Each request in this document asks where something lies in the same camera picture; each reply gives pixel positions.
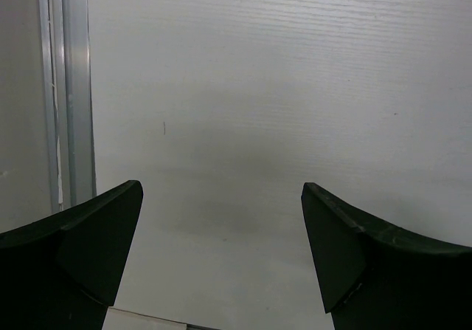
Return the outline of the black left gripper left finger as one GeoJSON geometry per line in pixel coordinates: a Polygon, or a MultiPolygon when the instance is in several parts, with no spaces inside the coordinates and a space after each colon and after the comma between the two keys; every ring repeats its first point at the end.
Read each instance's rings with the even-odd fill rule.
{"type": "Polygon", "coordinates": [[[1,234],[2,329],[101,329],[139,220],[130,180],[1,234]]]}

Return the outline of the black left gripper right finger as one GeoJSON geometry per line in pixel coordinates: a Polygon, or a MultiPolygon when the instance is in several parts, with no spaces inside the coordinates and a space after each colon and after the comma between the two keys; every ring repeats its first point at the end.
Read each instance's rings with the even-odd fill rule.
{"type": "Polygon", "coordinates": [[[413,233],[307,182],[301,196],[336,329],[469,329],[471,249],[413,233]]]}

